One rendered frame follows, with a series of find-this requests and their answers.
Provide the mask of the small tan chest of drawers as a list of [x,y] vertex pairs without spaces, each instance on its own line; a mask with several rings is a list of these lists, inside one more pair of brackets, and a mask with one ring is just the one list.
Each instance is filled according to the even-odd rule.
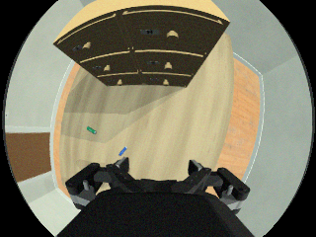
[[[172,49],[172,48],[133,48],[122,14],[125,11],[137,10],[137,9],[149,9],[149,8],[178,9],[178,10],[185,10],[185,11],[203,14],[208,17],[219,20],[222,23],[222,27],[220,28],[219,32],[217,33],[216,37],[214,38],[213,42],[211,43],[210,47],[208,48],[205,54],[194,52],[194,51]],[[128,45],[128,49],[106,52],[106,53],[94,55],[94,56],[87,57],[87,58],[77,61],[65,50],[63,50],[59,45],[57,45],[61,39],[63,39],[64,37],[72,33],[73,31],[79,29],[80,27],[86,24],[89,24],[95,20],[112,15],[112,14],[116,14],[118,18],[119,25],[121,27],[121,30],[123,32],[123,35]],[[223,33],[225,32],[229,24],[230,24],[230,21],[227,19],[227,17],[221,12],[221,10],[211,0],[96,0],[88,4],[87,6],[85,6],[79,13],[77,13],[71,19],[71,21],[64,27],[64,29],[60,32],[58,37],[55,39],[55,41],[53,42],[53,45],[55,45],[58,49],[60,49],[63,53],[69,56],[72,60],[78,63],[81,67],[83,67],[85,70],[91,73],[94,77],[96,77],[106,86],[108,85],[98,78],[98,76],[102,76],[102,75],[94,75],[91,71],[89,71],[86,67],[84,67],[80,63],[80,61],[93,58],[96,56],[100,56],[100,55],[105,55],[105,54],[110,54],[110,53],[115,53],[115,52],[122,52],[122,51],[130,51],[137,68],[136,72],[139,73],[140,78],[142,80],[142,83],[143,83],[142,85],[146,85],[144,82],[142,72],[156,72],[156,71],[141,71],[140,66],[138,64],[138,60],[135,55],[136,50],[148,50],[148,49],[174,50],[174,51],[200,54],[203,56],[203,58],[198,64],[193,75],[185,74],[185,75],[191,75],[190,80],[185,86],[185,87],[188,87],[188,85],[190,84],[192,79],[195,77],[198,70],[200,69],[204,61],[207,59],[207,57],[209,56],[209,54],[211,53],[211,51],[213,50],[213,48],[215,47],[215,45],[217,44],[217,42],[219,41]]]

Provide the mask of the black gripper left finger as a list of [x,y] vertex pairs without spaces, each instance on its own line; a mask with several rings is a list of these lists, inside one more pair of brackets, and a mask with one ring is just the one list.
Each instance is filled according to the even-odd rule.
[[99,163],[91,163],[67,180],[65,186],[75,207],[80,210],[95,199],[96,192],[103,183],[109,183],[110,188],[120,186],[125,193],[147,192],[147,186],[140,180],[135,180],[128,171],[128,157],[123,157],[106,167],[100,167]]

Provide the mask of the dark brown drawer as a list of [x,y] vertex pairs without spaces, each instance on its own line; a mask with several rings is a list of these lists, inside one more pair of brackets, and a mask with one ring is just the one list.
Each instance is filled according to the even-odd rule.
[[185,87],[191,75],[175,73],[142,72],[146,85]]
[[128,49],[116,14],[95,20],[72,33],[61,39],[57,45],[77,61],[106,52]]
[[192,74],[203,56],[174,50],[136,50],[141,71]]
[[137,71],[130,51],[100,55],[80,63],[94,75]]
[[[116,85],[142,85],[142,80],[138,72],[135,73],[119,73],[98,76],[108,86]],[[122,82],[121,82],[122,81]]]
[[222,27],[217,19],[178,9],[138,9],[125,11],[122,16],[133,48],[172,48],[205,54]]

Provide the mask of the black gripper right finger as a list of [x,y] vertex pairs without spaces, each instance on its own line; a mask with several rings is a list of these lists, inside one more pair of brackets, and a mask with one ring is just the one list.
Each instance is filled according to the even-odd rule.
[[171,187],[171,193],[193,194],[197,189],[213,187],[220,201],[237,214],[244,204],[250,188],[226,168],[211,171],[196,160],[189,161],[189,176]]

